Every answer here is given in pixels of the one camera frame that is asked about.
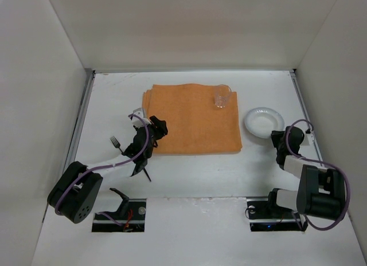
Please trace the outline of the orange cloth placemat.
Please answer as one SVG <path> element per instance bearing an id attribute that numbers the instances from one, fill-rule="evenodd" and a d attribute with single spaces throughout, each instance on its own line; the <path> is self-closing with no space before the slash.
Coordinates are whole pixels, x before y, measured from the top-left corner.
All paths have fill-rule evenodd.
<path id="1" fill-rule="evenodd" d="M 214 103 L 213 85 L 153 85 L 143 94 L 147 116 L 166 121 L 168 134 L 155 154 L 238 153 L 242 149 L 237 93 L 224 108 Z"/>

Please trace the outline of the white bowl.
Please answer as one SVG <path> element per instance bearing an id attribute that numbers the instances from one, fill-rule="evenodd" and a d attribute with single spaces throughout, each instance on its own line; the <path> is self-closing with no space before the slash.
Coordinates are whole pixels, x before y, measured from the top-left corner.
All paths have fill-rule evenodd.
<path id="1" fill-rule="evenodd" d="M 284 130 L 284 119 L 280 113 L 267 107 L 251 109 L 244 118 L 246 129 L 262 139 L 271 137 L 272 131 Z"/>

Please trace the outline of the black plastic knife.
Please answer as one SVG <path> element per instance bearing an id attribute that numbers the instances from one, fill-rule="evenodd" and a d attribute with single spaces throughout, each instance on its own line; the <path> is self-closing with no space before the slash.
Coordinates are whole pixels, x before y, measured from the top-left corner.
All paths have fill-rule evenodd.
<path id="1" fill-rule="evenodd" d="M 148 174 L 147 170 L 144 168 L 144 169 L 143 169 L 143 171 L 144 171 L 144 173 L 145 173 L 146 177 L 148 178 L 149 182 L 152 182 L 152 180 L 151 180 L 151 178 L 150 178 L 150 176 L 149 176 L 149 174 Z"/>

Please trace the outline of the clear plastic cup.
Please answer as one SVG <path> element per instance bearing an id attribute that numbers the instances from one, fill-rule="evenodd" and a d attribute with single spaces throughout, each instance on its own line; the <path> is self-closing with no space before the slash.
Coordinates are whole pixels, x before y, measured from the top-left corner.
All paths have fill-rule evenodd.
<path id="1" fill-rule="evenodd" d="M 220 84 L 214 87 L 214 104 L 218 108 L 224 108 L 231 98 L 232 90 L 230 86 Z"/>

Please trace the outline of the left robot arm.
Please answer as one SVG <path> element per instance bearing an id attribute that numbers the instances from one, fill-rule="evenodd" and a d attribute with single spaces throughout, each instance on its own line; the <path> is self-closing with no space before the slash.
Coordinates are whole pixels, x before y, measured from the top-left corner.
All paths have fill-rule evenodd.
<path id="1" fill-rule="evenodd" d="M 74 224 L 82 222 L 92 212 L 103 177 L 116 167 L 133 163 L 135 166 L 128 172 L 129 177 L 147 172 L 146 165 L 153 149 L 169 133 L 167 124 L 156 116 L 144 119 L 131 114 L 129 118 L 138 119 L 138 123 L 133 125 L 136 135 L 132 143 L 125 150 L 120 150 L 126 160 L 120 162 L 116 158 L 111 163 L 94 167 L 79 161 L 72 162 L 47 197 L 48 205 L 54 208 L 57 215 L 66 217 Z"/>

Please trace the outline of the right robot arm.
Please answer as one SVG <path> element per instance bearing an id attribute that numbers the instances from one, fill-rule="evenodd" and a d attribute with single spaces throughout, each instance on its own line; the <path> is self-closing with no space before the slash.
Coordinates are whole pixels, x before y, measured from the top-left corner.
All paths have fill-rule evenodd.
<path id="1" fill-rule="evenodd" d="M 279 167 L 299 178 L 297 191 L 274 188 L 268 195 L 270 207 L 304 216 L 342 220 L 348 200 L 344 176 L 334 167 L 310 162 L 299 153 L 302 146 L 314 143 L 311 130 L 288 126 L 284 131 L 272 131 L 270 137 Z"/>

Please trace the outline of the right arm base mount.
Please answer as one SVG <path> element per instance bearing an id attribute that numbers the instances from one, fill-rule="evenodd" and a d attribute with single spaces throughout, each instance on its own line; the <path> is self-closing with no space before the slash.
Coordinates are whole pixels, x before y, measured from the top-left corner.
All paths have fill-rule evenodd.
<path id="1" fill-rule="evenodd" d="M 305 232 L 308 223 L 295 211 L 272 204 L 267 197 L 247 198 L 245 216 L 251 232 Z"/>

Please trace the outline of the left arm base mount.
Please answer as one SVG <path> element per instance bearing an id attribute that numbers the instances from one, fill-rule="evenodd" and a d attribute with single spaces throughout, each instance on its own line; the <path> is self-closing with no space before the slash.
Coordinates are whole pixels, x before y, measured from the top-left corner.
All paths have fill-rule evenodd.
<path id="1" fill-rule="evenodd" d="M 95 214 L 92 233 L 143 233 L 145 231 L 147 199 L 130 199 L 109 217 Z"/>

